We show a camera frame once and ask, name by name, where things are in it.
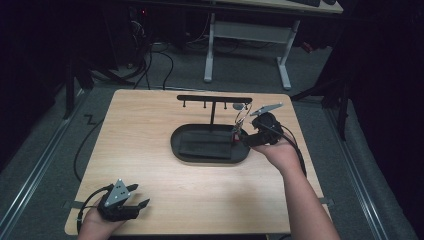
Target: gray carpet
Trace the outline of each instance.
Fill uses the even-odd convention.
[[[156,50],[161,48],[165,49],[163,45],[155,46]],[[169,47],[164,53],[172,57],[174,66],[166,86],[209,91],[294,95],[313,86],[331,49],[318,50],[311,54],[299,48],[292,49],[287,62],[293,84],[293,89],[289,92],[282,88],[275,60],[256,55],[247,57],[245,53],[249,51],[251,49],[244,48],[237,49],[231,54],[217,53],[214,80],[205,84],[202,80],[205,50],[181,51]],[[171,69],[170,63],[166,56],[153,54],[152,67],[148,74],[151,88],[162,86]],[[125,74],[125,71],[121,70],[118,73]],[[10,232],[10,239],[75,239],[67,236],[63,230],[69,214],[69,210],[63,208],[63,204],[74,199],[79,187],[79,182],[73,173],[74,157],[84,138],[93,129],[87,115],[92,116],[91,123],[100,121],[106,114],[113,92],[119,88],[123,87],[98,81],[95,88],[85,95],[87,98],[75,113],[63,139],[59,142],[52,155],[51,164]],[[139,89],[146,88],[147,82],[143,79]],[[56,98],[56,105],[34,127],[21,150],[0,175],[1,217],[5,216],[50,138],[62,123],[64,91]],[[294,106],[324,194],[334,201],[334,205],[329,209],[342,239],[374,239],[349,177],[338,136],[334,134],[333,125],[328,119],[328,110],[323,110],[316,98],[295,102]],[[84,172],[99,131],[100,127],[90,135],[77,158],[80,176]],[[369,152],[351,105],[346,136],[346,144],[374,200],[388,238],[416,239]]]

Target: jewelry stand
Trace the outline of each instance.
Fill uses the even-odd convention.
[[[248,104],[251,98],[178,95],[177,99],[184,101],[183,107],[186,101],[204,102],[204,107],[206,102],[212,102],[209,124],[182,125],[172,134],[172,152],[178,159],[195,163],[239,163],[247,157],[250,147],[236,139],[234,125],[214,124],[214,117],[217,102],[223,102],[227,109],[227,103]]]

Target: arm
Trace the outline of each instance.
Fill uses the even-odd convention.
[[[284,179],[290,229],[294,239],[340,239],[300,167],[293,147],[284,139],[253,148],[264,154]]]
[[[91,208],[84,218],[81,226],[81,231],[78,234],[78,240],[105,240],[108,239],[112,233],[123,225],[125,221],[109,222],[104,220],[97,208]]]

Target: light wood surface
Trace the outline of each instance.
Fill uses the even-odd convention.
[[[291,10],[300,10],[308,12],[320,12],[320,13],[342,13],[343,8],[338,2],[334,5],[328,5],[321,0],[319,7],[308,6],[305,4],[295,3],[287,0],[216,0],[216,2],[234,3],[234,4],[247,4],[257,5],[263,7],[275,7],[285,8]]]
[[[179,126],[210,121],[211,104],[177,100],[179,94],[251,97],[252,111],[282,102],[272,113],[295,135],[305,158],[308,180],[322,191],[290,98],[283,94],[118,90],[114,94],[77,201],[121,178],[139,184],[127,205],[150,198],[137,219],[117,235],[240,234],[290,232],[283,180],[266,158],[253,150],[238,164],[187,164],[172,153],[171,134]],[[232,104],[217,103],[215,124],[234,124]],[[256,133],[245,121],[243,129]],[[65,231],[76,235],[78,210],[73,209]]]

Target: person's left hand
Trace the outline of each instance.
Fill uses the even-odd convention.
[[[98,206],[101,198],[98,199],[94,206]],[[108,239],[112,233],[121,227],[126,221],[110,222],[104,220],[97,208],[91,208],[83,220],[78,239]]]

